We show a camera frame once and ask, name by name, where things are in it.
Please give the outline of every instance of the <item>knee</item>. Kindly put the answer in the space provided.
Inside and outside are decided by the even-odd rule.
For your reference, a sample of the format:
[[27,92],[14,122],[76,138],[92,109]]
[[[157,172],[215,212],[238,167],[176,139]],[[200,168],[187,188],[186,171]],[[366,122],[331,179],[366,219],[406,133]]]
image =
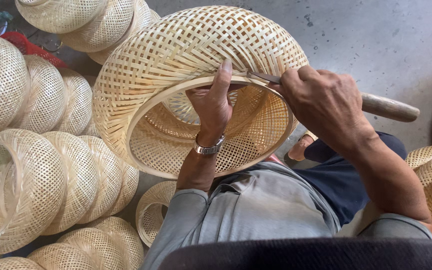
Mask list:
[[408,153],[406,152],[404,144],[398,138],[384,132],[376,131],[376,133],[389,149],[393,150],[394,153],[398,154],[402,159],[406,158]]

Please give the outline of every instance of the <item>fingernail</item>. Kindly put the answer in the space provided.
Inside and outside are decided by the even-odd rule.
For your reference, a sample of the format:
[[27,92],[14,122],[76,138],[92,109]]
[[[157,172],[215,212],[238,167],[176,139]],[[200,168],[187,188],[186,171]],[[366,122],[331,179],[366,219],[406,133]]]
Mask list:
[[231,58],[226,58],[219,68],[231,73],[233,71],[233,63]]

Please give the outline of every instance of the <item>hand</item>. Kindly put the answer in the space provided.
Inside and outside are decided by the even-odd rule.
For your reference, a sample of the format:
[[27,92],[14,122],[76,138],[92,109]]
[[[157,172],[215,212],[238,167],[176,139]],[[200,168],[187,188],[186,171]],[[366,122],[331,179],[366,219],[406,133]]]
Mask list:
[[363,100],[350,75],[303,66],[284,72],[281,82],[269,87],[284,97],[305,127],[336,152],[350,151],[361,136],[377,137],[364,117]]
[[231,59],[227,58],[219,66],[211,87],[208,85],[186,90],[186,95],[201,122],[198,144],[202,147],[216,145],[230,122],[233,113],[233,106],[228,97],[231,72]]

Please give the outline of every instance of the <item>knife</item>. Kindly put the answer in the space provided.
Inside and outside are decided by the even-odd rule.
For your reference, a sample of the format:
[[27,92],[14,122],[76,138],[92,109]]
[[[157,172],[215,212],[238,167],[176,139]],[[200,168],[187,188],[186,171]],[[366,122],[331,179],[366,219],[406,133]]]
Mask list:
[[[248,73],[275,84],[282,84],[281,77],[278,76],[253,71],[248,71]],[[420,110],[418,108],[403,102],[364,92],[361,92],[361,96],[363,98],[362,110],[370,114],[400,122],[412,122],[420,115]]]

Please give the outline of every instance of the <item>left hand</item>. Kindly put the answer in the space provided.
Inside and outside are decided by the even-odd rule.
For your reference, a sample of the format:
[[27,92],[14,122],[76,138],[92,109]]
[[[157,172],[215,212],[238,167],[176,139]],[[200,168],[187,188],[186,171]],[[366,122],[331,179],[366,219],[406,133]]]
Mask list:
[[227,58],[219,66],[211,88],[208,85],[186,90],[186,96],[201,122],[198,144],[202,147],[216,145],[231,120],[233,106],[228,97],[228,90],[231,85],[232,69],[231,59]]

